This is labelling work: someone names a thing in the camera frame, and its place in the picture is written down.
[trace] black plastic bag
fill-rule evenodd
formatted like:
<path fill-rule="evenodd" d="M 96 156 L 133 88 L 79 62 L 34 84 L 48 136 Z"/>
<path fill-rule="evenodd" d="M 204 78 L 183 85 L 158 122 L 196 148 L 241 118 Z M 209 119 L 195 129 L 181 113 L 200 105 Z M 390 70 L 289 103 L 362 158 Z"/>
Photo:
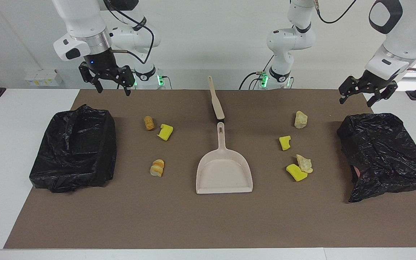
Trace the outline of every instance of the black plastic bag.
<path fill-rule="evenodd" d="M 416 190 L 416 145 L 398 117 L 347 116 L 337 134 L 353 173 L 349 202 Z"/>
<path fill-rule="evenodd" d="M 117 139 L 107 110 L 82 105 L 59 112 L 44 133 L 30 181 L 51 192 L 104 186 L 113 178 Z"/>

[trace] yellow sponge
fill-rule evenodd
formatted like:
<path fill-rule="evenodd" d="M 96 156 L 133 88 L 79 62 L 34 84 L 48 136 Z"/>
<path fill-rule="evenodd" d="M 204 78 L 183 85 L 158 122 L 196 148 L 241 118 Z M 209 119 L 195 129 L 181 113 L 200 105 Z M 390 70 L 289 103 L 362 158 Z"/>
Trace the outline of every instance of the yellow sponge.
<path fill-rule="evenodd" d="M 280 145 L 282 145 L 282 151 L 290 149 L 290 140 L 292 140 L 290 135 L 279 138 Z"/>
<path fill-rule="evenodd" d="M 295 181 L 302 181 L 307 177 L 307 173 L 301 171 L 298 165 L 290 164 L 287 166 L 287 172 L 289 172 Z"/>
<path fill-rule="evenodd" d="M 163 140 L 168 140 L 171 133 L 173 132 L 173 127 L 170 125 L 161 124 L 160 128 L 160 133 L 157 136 Z"/>

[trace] white wall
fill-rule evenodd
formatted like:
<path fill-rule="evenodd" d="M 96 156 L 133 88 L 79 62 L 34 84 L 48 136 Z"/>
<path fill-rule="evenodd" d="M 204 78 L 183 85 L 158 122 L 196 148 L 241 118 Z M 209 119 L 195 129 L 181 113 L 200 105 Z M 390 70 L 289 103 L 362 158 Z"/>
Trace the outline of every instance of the white wall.
<path fill-rule="evenodd" d="M 351 2 L 323 1 L 322 16 L 332 20 Z M 314 16 L 315 46 L 293 52 L 295 87 L 337 88 L 349 74 L 361 75 L 384 40 L 368 23 L 372 4 L 373 0 L 356 2 L 333 25 Z M 266 46 L 269 31 L 291 26 L 287 0 L 141 0 L 140 5 L 162 34 L 161 45 L 154 49 L 155 64 L 171 77 L 175 88 L 205 88 L 209 74 L 218 87 L 238 87 L 247 73 L 261 70 L 272 55 Z M 102 13 L 110 28 L 118 24 L 109 13 Z M 52 43 L 65 32 L 51 0 L 0 0 L 0 85 L 26 87 L 24 70 L 41 67 L 58 69 L 65 87 L 89 88 L 77 69 L 81 59 L 64 62 L 53 50 Z M 130 58 L 123 55 L 117 58 L 121 65 Z"/>

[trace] dustpan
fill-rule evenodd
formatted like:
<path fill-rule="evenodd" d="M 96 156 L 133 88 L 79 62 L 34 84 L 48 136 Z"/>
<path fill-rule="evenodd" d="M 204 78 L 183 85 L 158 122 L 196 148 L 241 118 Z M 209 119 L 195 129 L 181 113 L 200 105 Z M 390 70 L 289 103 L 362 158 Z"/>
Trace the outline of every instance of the dustpan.
<path fill-rule="evenodd" d="M 216 97 L 213 79 L 208 77 L 213 109 L 218 119 L 218 149 L 204 155 L 198 164 L 195 188 L 197 194 L 252 192 L 253 179 L 246 159 L 226 147 L 224 112 Z"/>

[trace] white robotic arm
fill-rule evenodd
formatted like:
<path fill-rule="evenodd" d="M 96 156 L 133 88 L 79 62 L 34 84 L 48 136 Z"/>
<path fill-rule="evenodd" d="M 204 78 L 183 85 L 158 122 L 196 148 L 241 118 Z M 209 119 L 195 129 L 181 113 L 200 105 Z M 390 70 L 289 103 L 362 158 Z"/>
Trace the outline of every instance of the white robotic arm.
<path fill-rule="evenodd" d="M 122 0 L 121 2 L 121 5 L 117 6 L 117 8 L 125 15 L 132 17 L 140 23 L 134 23 L 123 15 L 116 13 L 119 20 L 123 23 L 123 26 L 112 29 L 110 34 L 112 43 L 119 49 L 131 51 L 138 57 L 133 59 L 132 63 L 137 76 L 136 83 L 138 88 L 155 88 L 155 86 L 160 86 L 163 82 L 158 75 L 157 68 L 152 62 L 152 56 L 149 55 L 147 57 L 150 48 L 155 48 L 160 45 L 160 34 L 155 27 L 147 22 L 140 6 L 137 5 L 138 0 Z M 149 31 L 143 30 L 143 25 L 150 28 L 153 35 Z"/>
<path fill-rule="evenodd" d="M 272 66 L 267 70 L 267 85 L 259 89 L 283 88 L 290 75 L 294 62 L 289 51 L 310 48 L 316 41 L 311 28 L 314 12 L 314 0 L 292 0 L 288 19 L 292 28 L 272 31 L 267 39 L 267 46 L 274 53 Z"/>
<path fill-rule="evenodd" d="M 341 104 L 361 92 L 374 94 L 367 102 L 369 107 L 390 98 L 397 89 L 394 78 L 416 61 L 416 0 L 377 0 L 370 10 L 369 22 L 386 34 L 386 40 L 365 66 L 363 76 L 350 76 L 340 86 Z"/>
<path fill-rule="evenodd" d="M 122 17 L 121 22 L 126 24 L 113 28 L 111 32 L 100 16 L 97 0 L 52 0 L 52 2 L 68 31 L 54 43 L 54 49 L 64 61 L 84 57 L 85 61 L 79 66 L 84 82 L 93 84 L 100 93 L 103 88 L 99 79 L 109 79 L 123 86 L 126 95 L 129 95 L 135 79 L 128 65 L 121 68 L 117 66 L 114 52 L 120 52 L 136 57 L 133 65 L 140 85 L 161 85 L 157 70 L 149 57 L 150 48 L 160 44 L 160 37 L 148 28 L 149 25 L 146 25 L 147 20 L 137 7 L 139 0 L 104 2 L 110 12 L 112 12 L 111 8 L 118 10 L 117 15 Z M 112 43 L 124 50 L 113 51 Z"/>

